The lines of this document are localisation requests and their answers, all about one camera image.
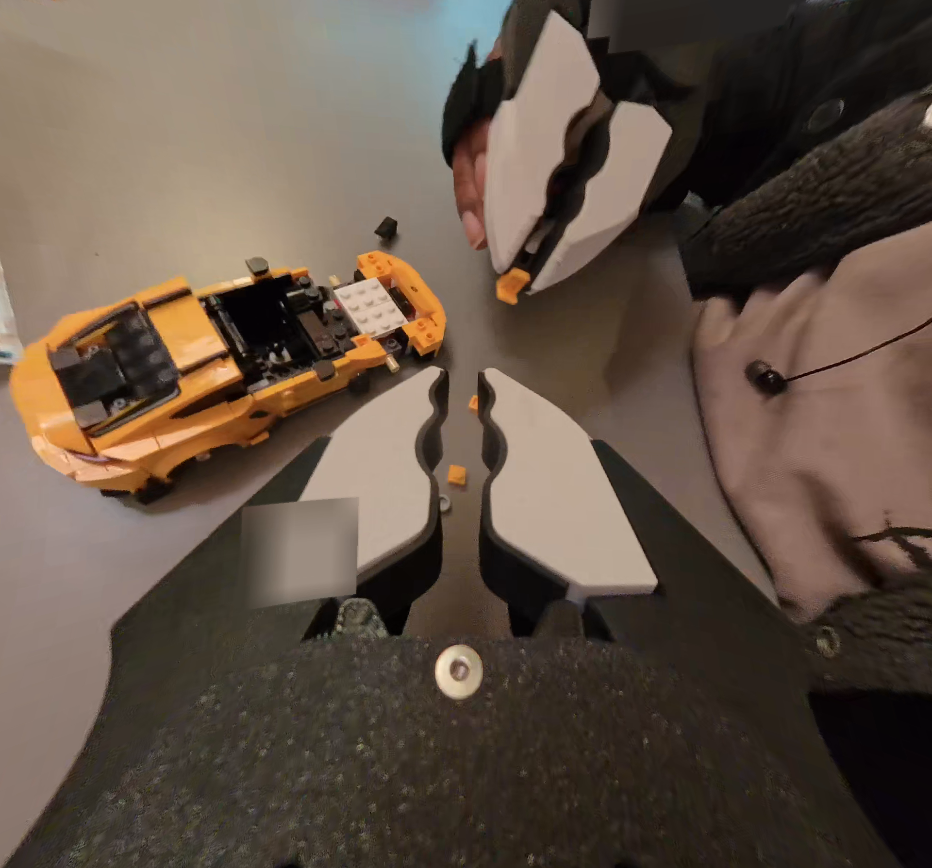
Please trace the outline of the orange lego car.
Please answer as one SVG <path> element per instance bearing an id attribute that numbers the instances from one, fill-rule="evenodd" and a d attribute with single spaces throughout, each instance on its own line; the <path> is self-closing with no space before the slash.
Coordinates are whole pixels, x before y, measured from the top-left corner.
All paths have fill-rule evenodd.
<path id="1" fill-rule="evenodd" d="M 262 257 L 247 269 L 67 315 L 28 345 L 9 384 L 37 457 L 102 496 L 148 504 L 184 466 L 262 443 L 325 398 L 367 392 L 370 371 L 442 349 L 446 310 L 398 257 L 361 254 L 352 279 L 327 284 Z"/>

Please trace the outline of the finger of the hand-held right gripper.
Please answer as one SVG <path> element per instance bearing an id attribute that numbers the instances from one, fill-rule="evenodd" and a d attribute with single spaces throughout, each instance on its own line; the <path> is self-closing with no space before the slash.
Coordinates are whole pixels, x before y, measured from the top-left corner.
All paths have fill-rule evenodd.
<path id="1" fill-rule="evenodd" d="M 488 131 L 484 181 L 487 249 L 497 274 L 515 263 L 544 214 L 566 153 L 566 132 L 593 103 L 599 72 L 582 34 L 549 12 L 514 96 Z"/>
<path id="2" fill-rule="evenodd" d="M 608 126 L 605 162 L 587 180 L 582 206 L 531 281 L 538 294 L 596 259 L 635 221 L 671 136 L 649 105 L 622 102 Z"/>

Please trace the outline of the beige hoodie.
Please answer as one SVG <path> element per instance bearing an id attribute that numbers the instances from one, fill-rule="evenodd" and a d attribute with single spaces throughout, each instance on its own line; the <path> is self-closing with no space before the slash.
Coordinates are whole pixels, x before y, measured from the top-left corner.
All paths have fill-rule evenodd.
<path id="1" fill-rule="evenodd" d="M 716 478 L 795 621 L 930 571 L 930 328 L 780 396 L 759 393 L 745 367 L 760 359 L 791 376 L 930 315 L 930 224 L 742 307 L 704 304 L 693 373 Z"/>

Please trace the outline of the black wired earphone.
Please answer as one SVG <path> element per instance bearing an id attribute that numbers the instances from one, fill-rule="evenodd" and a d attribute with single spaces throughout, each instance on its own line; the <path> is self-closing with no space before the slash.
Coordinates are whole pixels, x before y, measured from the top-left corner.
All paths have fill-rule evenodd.
<path id="1" fill-rule="evenodd" d="M 780 396 L 787 392 L 788 387 L 791 384 L 798 383 L 802 380 L 808 379 L 809 377 L 821 375 L 856 363 L 879 351 L 886 350 L 900 342 L 903 342 L 908 338 L 913 338 L 914 336 L 930 328 L 930 326 L 931 319 L 928 318 L 922 324 L 900 333 L 893 338 L 889 338 L 881 343 L 878 343 L 868 348 L 867 350 L 853 354 L 849 357 L 846 357 L 845 359 L 841 359 L 821 367 L 815 367 L 813 369 L 791 376 L 785 376 L 783 373 L 775 369 L 775 367 L 760 359 L 751 361 L 745 367 L 744 374 L 748 382 L 754 386 L 755 389 L 763 396 Z"/>

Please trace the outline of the person's right hand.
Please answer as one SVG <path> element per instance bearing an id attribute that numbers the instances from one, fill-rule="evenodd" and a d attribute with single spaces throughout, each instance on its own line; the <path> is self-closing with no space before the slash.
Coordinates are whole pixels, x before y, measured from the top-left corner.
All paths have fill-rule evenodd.
<path id="1" fill-rule="evenodd" d="M 486 248 L 484 184 L 486 150 L 491 121 L 477 121 L 458 141 L 452 153 L 453 191 L 460 224 L 473 250 Z"/>

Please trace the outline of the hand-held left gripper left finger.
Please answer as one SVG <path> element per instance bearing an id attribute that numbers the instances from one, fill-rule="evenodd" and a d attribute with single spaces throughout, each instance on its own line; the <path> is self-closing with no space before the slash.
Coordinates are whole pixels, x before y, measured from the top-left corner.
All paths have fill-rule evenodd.
<path id="1" fill-rule="evenodd" d="M 431 537 L 448 404 L 448 371 L 428 366 L 366 402 L 329 436 L 298 500 L 356 501 L 359 577 L 374 577 Z"/>

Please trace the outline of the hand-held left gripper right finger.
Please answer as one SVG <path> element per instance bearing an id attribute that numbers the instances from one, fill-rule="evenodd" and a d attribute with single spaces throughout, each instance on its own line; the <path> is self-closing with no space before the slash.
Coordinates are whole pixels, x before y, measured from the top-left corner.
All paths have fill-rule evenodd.
<path id="1" fill-rule="evenodd" d="M 499 369 L 477 386 L 487 588 L 504 602 L 653 594 L 658 578 L 587 432 Z"/>

